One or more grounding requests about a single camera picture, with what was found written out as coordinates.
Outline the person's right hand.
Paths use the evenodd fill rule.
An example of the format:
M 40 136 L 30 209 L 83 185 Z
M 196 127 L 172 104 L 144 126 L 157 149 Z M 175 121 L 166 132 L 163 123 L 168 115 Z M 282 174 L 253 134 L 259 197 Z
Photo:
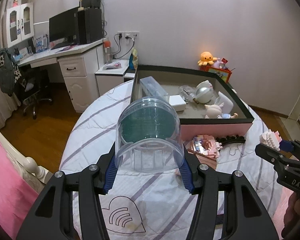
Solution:
M 300 239 L 300 194 L 294 192 L 290 196 L 283 222 L 282 238 Z

